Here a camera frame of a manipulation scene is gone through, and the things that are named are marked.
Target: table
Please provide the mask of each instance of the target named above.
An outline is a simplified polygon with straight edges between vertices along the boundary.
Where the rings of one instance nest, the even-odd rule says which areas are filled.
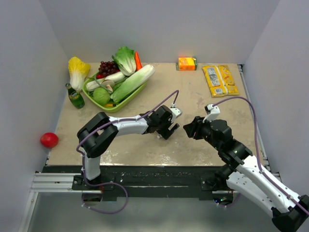
[[[180,125],[168,139],[157,139],[157,134],[126,135],[117,137],[101,156],[101,165],[181,165],[181,166],[217,166],[224,163],[217,151],[203,140],[189,139],[182,128],[192,122],[195,116],[205,116],[204,106],[215,103],[225,97],[212,98],[202,66],[214,64],[198,64],[196,71],[177,71],[175,63],[151,63],[155,73],[150,77],[146,88],[127,106],[113,117],[135,116],[145,113],[156,106],[176,89],[180,93],[177,107],[183,115],[176,120]],[[240,96],[246,97],[245,89],[237,64],[228,64],[235,79]],[[92,76],[99,63],[91,63],[88,76]],[[56,134],[59,144],[52,149],[48,165],[81,165],[81,157],[76,152],[78,144],[77,131],[93,116],[102,111],[84,96],[85,107],[76,109],[68,97],[65,98],[59,118]],[[170,107],[172,99],[166,102]],[[232,128],[234,138],[244,143],[253,153],[254,133],[253,120],[248,104],[243,100],[230,100],[220,106],[219,119],[224,119]]]

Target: vegetable basket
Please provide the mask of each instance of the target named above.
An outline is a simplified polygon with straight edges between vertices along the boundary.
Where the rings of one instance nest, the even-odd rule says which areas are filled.
[[[107,112],[107,113],[116,113],[118,112],[119,110],[121,110],[125,105],[127,105],[130,101],[132,101],[133,98],[135,98],[136,95],[139,94],[139,92],[141,92],[147,85],[147,81],[142,84],[140,87],[138,87],[136,90],[134,90],[126,99],[122,100],[120,103],[117,103],[116,106],[114,107],[104,107],[98,103],[96,103],[96,101],[93,99],[92,96],[89,95],[89,92],[87,91],[86,89],[86,85],[88,82],[90,81],[94,81],[94,77],[95,77],[96,74],[94,74],[92,77],[88,78],[88,80],[86,80],[83,84],[83,92],[84,94],[94,103],[96,104],[98,107],[100,107],[101,109],[103,109],[104,112]]]

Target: tomato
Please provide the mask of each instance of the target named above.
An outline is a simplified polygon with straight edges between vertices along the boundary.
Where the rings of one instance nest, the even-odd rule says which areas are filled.
[[[45,133],[41,137],[41,144],[47,148],[52,148],[58,144],[58,136],[55,135],[54,133]]]

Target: yellow package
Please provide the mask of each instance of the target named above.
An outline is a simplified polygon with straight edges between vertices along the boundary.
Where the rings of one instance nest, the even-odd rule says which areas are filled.
[[[239,95],[227,65],[204,66],[203,71],[213,97]]]

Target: glass bottle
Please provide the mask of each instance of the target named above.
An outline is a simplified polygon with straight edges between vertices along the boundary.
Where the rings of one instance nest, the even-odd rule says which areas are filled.
[[[76,92],[76,90],[72,88],[70,83],[66,83],[66,88],[68,89],[69,100],[72,102],[72,104],[77,109],[83,108],[83,106],[85,105],[85,102],[84,102],[82,95]]]

